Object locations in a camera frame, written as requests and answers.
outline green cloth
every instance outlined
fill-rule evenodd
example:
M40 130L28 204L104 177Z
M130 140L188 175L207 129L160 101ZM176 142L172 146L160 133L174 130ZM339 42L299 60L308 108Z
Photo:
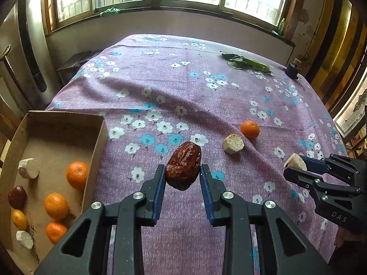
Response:
M270 70L269 66L262 64L260 62L257 62L255 60L250 60L247 59L243 56L239 56L236 54L231 54L231 53L226 53L226 52L222 52L222 58L228 60L227 64L229 66L231 66L234 69L255 69L255 70L259 70L265 73L269 73L271 74L272 71Z
M115 7L109 8L103 12L100 13L100 17L102 16L110 16L112 14L119 14L121 9L117 9Z

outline floral tablecloth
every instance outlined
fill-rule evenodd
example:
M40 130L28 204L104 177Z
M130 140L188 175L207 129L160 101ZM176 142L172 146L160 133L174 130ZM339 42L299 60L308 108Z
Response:
M272 76L235 70L221 58L231 52L271 66ZM328 261L336 226L314 213L307 190L285 181L292 153L311 158L345 155L324 105L307 83L284 67L235 47L194 38L133 35L86 63L54 98L49 110L99 114L109 130L95 199L121 201L154 176L184 141L201 146L213 177L245 200L274 200ZM222 150L229 134L242 136L253 120L261 133L235 156ZM340 183L325 174L325 181ZM187 191L166 187L161 218L144 228L147 275L222 273L224 229L206 219L200 184ZM259 269L253 233L255 269ZM111 237L113 247L114 231Z

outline cardboard box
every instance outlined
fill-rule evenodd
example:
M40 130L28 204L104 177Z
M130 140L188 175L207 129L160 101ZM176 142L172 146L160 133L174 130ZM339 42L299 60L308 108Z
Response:
M70 227L92 203L100 161L108 132L102 116L56 111L30 111L21 122L10 144L0 176L0 239L6 249L13 251L31 271L53 247L45 229L52 218L43 202L51 193L62 194L69 204L69 215L62 221ZM40 173L33 180L17 174L19 161L35 158ZM82 161L89 168L84 193L72 188L66 179L70 163ZM16 227L10 220L8 193L17 185L23 186L27 201L22 209L34 240L28 250L15 238Z

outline silver screw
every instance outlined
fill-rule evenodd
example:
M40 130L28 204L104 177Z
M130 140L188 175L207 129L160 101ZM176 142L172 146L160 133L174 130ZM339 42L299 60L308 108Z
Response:
M142 192L135 192L134 194L133 194L133 198L135 198L135 199L141 199L141 198L143 198L144 197L144 194L142 193Z
M100 207L102 207L102 203L101 202L94 202L92 205L91 205L92 209L94 210L97 210L99 209Z
M226 199L231 199L234 197L234 194L230 191L223 192L223 197Z
M273 209L273 208L275 208L276 203L274 203L273 201L266 201L266 202L265 202L265 206L266 206L267 208L269 208L269 209Z

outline window frame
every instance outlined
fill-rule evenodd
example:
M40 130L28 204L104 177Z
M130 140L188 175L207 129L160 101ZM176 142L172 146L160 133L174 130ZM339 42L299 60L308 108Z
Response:
M194 1L185 1L185 0L139 0L139 1L112 4L112 5L108 5L108 6L104 6L100 8L96 8L95 0L89 0L89 11L85 11L73 17L69 17L66 20L63 20L60 22L58 13L57 13L57 0L51 0L51 1L53 5L53 7L51 7L51 15L54 20L54 23L53 23L53 26L51 26L50 20L49 20L50 15L46 15L47 27L45 29L47 29L49 33L61 27L65 27L69 24L83 20L87 17L94 16L97 13L103 12L111 7L115 7L118 9L133 9L133 8L143 8L143 7L175 7L175 8L196 9L196 10L208 11L208 12L212 12L216 14L221 14L223 15L223 18L231 17L231 18L239 19L246 23L260 26L270 32L278 30L279 23L283 17L285 18L288 15L292 15L291 13L288 13L289 6L291 4L291 0L285 0L284 7L282 9L282 12L280 13L280 19L279 19L277 26L272 25L271 23L268 23L261 19L258 19L257 17L251 16L249 14L246 14L246 13L243 13L243 12L231 9L231 8L227 8L225 7L225 0L220 0L219 5L213 5L213 4L202 3L202 2L194 2ZM43 4L46 7L45 12L48 13L49 11L47 9L48 1L45 0Z

